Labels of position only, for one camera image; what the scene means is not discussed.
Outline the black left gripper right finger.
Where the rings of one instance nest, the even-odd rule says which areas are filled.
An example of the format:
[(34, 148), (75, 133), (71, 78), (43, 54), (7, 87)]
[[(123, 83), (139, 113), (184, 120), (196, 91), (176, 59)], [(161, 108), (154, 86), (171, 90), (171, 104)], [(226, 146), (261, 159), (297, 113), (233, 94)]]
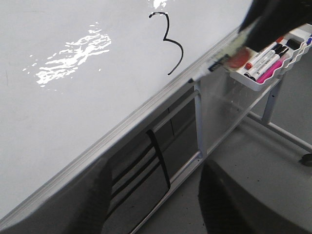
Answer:
[(209, 234), (306, 234), (236, 183), (214, 161), (201, 171), (198, 200)]

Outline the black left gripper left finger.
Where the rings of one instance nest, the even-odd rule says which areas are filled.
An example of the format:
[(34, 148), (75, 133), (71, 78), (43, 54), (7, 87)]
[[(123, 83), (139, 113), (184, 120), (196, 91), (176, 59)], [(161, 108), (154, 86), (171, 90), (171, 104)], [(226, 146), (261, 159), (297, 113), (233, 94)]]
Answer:
[(110, 204), (112, 172), (100, 159), (2, 234), (99, 234)]

